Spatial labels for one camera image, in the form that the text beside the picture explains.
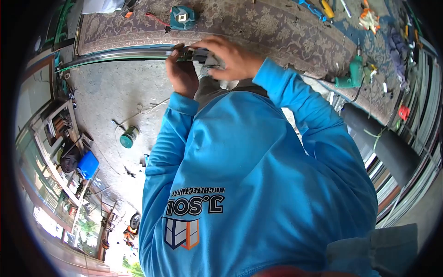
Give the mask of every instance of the blue long-sleeve shirt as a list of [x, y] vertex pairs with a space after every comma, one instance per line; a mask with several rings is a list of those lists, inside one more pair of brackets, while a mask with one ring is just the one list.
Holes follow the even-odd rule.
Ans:
[[[325, 270], [327, 244], [374, 229], [377, 196], [342, 118], [270, 59], [253, 82], [269, 99], [231, 92], [197, 114], [195, 100], [171, 95], [146, 167], [147, 276]], [[294, 113], [303, 145], [281, 107]]]

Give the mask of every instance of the pants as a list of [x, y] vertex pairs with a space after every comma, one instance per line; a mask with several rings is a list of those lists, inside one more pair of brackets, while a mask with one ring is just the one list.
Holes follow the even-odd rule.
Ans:
[[198, 110], [200, 111], [217, 96], [229, 93], [231, 91], [239, 90], [250, 91], [252, 93], [268, 98], [267, 91], [261, 86], [253, 84], [252, 78], [241, 80], [232, 90], [224, 90], [220, 88], [217, 81], [209, 76], [205, 76], [201, 78], [198, 83], [198, 90], [195, 93], [194, 100], [200, 104], [198, 106]]

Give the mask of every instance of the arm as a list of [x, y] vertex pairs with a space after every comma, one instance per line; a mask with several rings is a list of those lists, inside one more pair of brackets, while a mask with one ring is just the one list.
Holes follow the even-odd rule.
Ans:
[[139, 230], [140, 262], [144, 262], [152, 246], [156, 223], [163, 216], [177, 170], [183, 160], [186, 140], [197, 113], [193, 100], [198, 78], [191, 62], [177, 63], [174, 50], [166, 59], [166, 72], [174, 87], [169, 106], [163, 116], [157, 141], [146, 165], [143, 188], [142, 217]]
[[377, 195], [360, 152], [347, 132], [343, 119], [321, 95], [305, 84], [292, 70], [284, 70], [271, 59], [261, 57], [221, 36], [209, 36], [191, 45], [204, 47], [223, 59], [225, 70], [208, 71], [214, 79], [253, 82], [268, 91], [277, 107], [288, 107], [294, 113], [295, 122], [302, 132], [306, 152], [336, 173], [338, 178], [352, 189], [360, 201], [368, 207], [371, 216], [377, 214]]
[[296, 72], [283, 69], [269, 58], [253, 82], [268, 91], [277, 107], [288, 107], [294, 113], [306, 152], [335, 172], [361, 199], [372, 203], [376, 213], [373, 184], [346, 124], [333, 107]]
[[163, 215], [197, 109], [198, 102], [195, 100], [175, 92], [171, 95], [157, 141], [146, 165], [139, 236], [142, 251], [150, 248], [155, 224]]

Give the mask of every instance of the spool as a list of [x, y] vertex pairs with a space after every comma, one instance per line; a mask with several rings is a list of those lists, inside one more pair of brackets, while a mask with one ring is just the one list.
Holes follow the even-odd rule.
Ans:
[[129, 126], [128, 129], [120, 136], [120, 143], [125, 148], [131, 148], [140, 131], [135, 126]]

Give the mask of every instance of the black bag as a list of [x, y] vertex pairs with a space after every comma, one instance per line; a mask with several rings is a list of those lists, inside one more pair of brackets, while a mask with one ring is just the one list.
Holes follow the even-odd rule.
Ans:
[[60, 158], [60, 166], [64, 173], [69, 173], [77, 168], [78, 162], [82, 158], [80, 155], [80, 150], [77, 146], [70, 150], [73, 142], [65, 143], [65, 147], [63, 148], [62, 157]]

